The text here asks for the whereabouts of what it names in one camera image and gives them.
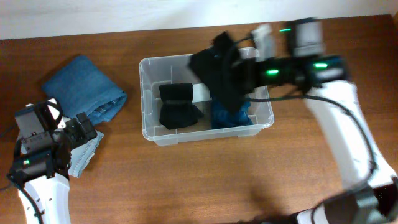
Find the black garment with tape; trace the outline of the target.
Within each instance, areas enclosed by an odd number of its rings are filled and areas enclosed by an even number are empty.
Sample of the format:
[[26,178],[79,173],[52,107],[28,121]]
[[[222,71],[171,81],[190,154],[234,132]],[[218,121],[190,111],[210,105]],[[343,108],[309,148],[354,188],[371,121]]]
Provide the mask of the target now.
[[244,96],[254,89],[253,63],[241,57],[228,32],[217,35],[212,46],[190,57],[188,67],[205,84],[212,97],[230,113],[236,113]]

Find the dark teal garment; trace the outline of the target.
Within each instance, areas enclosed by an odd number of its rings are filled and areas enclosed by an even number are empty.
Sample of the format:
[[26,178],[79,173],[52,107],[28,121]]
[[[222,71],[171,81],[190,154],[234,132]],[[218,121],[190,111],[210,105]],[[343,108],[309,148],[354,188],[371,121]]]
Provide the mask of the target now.
[[230,113],[214,97],[211,97],[211,127],[213,129],[234,128],[253,125],[248,115],[250,102],[245,101],[236,113]]

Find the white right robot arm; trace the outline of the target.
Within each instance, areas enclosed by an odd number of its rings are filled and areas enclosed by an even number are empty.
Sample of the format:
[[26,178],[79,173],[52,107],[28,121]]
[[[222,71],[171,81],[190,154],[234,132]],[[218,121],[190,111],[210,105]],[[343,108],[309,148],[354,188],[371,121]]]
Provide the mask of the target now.
[[327,55],[321,23],[289,21],[282,31],[289,56],[271,57],[271,27],[249,38],[259,51],[252,77],[257,86],[291,84],[316,117],[333,153],[343,191],[276,223],[389,223],[397,220],[397,174],[387,163],[361,111],[345,61]]

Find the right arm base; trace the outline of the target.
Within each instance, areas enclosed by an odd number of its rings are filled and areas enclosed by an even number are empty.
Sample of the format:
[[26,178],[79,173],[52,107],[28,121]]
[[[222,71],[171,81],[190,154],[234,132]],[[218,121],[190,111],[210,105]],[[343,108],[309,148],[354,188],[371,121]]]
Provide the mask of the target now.
[[293,213],[289,216],[293,223],[297,224],[328,224],[328,220],[323,210],[304,210]]

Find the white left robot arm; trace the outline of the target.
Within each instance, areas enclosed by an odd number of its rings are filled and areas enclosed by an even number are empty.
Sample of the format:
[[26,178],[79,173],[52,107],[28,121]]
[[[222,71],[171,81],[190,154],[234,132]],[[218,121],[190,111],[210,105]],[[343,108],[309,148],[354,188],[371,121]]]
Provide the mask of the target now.
[[36,115],[16,118],[22,138],[14,147],[7,178],[18,190],[27,223],[69,223],[69,174],[72,150],[94,139],[97,133],[85,113],[60,129],[49,127]]

